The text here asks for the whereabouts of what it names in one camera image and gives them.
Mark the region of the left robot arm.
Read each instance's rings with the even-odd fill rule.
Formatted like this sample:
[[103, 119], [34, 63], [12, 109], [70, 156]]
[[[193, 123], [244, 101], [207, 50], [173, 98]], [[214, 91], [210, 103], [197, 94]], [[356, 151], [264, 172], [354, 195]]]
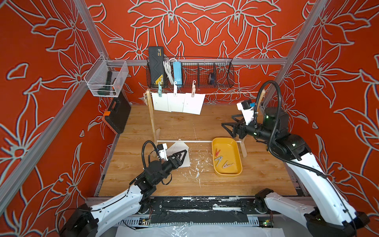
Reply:
[[150, 208], [151, 195], [157, 185], [172, 177], [172, 171], [181, 167], [188, 149], [171, 155], [164, 144], [146, 141], [141, 150], [143, 172], [134, 178], [127, 190], [102, 203], [76, 208], [59, 231], [61, 237], [99, 237], [122, 219]]

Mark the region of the pink clothespin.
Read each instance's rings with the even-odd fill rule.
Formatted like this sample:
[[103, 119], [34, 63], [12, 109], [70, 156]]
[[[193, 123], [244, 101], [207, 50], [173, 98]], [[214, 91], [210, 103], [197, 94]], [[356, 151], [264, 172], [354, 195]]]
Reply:
[[234, 164], [235, 164], [235, 163], [225, 162], [225, 163], [223, 164], [223, 166], [222, 166], [222, 169], [227, 169], [227, 168], [233, 166]]
[[194, 98], [196, 93], [196, 81], [192, 81], [192, 87], [191, 87], [191, 97]]

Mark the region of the red clothespin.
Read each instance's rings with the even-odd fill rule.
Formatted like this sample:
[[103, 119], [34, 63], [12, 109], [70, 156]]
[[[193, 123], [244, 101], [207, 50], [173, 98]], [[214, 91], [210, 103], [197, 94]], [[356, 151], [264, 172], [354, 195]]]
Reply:
[[221, 150], [216, 149], [215, 158], [218, 158], [220, 156], [220, 152], [221, 152]]

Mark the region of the white postcard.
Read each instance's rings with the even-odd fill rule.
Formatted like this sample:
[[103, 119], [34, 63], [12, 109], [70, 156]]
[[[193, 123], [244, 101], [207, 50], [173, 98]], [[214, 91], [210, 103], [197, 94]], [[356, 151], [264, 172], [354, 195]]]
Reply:
[[151, 95], [153, 100], [153, 106], [156, 111], [169, 111], [168, 97], [166, 93], [163, 93], [161, 96], [159, 96], [158, 93], [152, 92]]
[[187, 154], [186, 154], [185, 159], [183, 161], [183, 164], [180, 166], [180, 168], [190, 167], [189, 146], [186, 143], [176, 142], [167, 149], [166, 153], [168, 156], [170, 156], [170, 155], [172, 155], [176, 152], [180, 152], [182, 150], [186, 150]]
[[170, 112], [183, 112], [184, 102], [185, 102], [185, 94], [183, 93], [168, 93], [168, 109]]
[[204, 99], [205, 94], [195, 93], [194, 97], [192, 97], [191, 93], [186, 93], [183, 106], [183, 113], [200, 115]]

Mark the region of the white clothespin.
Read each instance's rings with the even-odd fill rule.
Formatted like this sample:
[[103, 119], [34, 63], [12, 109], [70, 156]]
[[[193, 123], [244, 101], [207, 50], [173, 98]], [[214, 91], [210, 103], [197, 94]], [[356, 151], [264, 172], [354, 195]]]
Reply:
[[217, 157], [217, 158], [214, 160], [214, 162], [215, 162], [215, 166], [218, 166], [218, 165], [220, 164], [220, 162], [222, 161], [222, 159], [223, 159], [223, 156], [219, 156], [219, 157]]
[[177, 85], [177, 82], [174, 81], [174, 86], [173, 86], [173, 96], [174, 96], [174, 97], [177, 97], [177, 94], [178, 94], [178, 85]]

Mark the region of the teal clothespin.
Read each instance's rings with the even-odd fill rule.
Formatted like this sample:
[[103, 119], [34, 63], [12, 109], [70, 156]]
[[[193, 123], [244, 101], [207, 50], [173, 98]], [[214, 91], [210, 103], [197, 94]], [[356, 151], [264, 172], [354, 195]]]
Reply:
[[159, 82], [159, 86], [158, 86], [158, 96], [159, 96], [159, 97], [162, 97], [162, 82]]

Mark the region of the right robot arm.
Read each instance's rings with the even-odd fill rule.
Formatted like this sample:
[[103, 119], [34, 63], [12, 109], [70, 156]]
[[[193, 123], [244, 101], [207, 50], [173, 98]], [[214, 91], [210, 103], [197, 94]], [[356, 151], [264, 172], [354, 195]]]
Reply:
[[244, 100], [238, 104], [242, 113], [233, 115], [234, 122], [222, 123], [222, 127], [232, 138], [251, 136], [266, 144], [268, 152], [286, 163], [300, 179], [315, 206], [301, 204], [268, 188], [255, 194], [252, 206], [260, 214], [281, 213], [303, 225], [314, 237], [356, 237], [357, 231], [370, 223], [368, 215], [355, 210], [346, 201], [319, 166], [304, 139], [289, 132], [289, 115], [281, 108], [282, 95], [278, 83], [265, 82], [258, 96], [267, 85], [273, 85], [276, 90], [277, 106], [265, 109], [262, 123], [257, 121], [259, 100], [255, 103]]

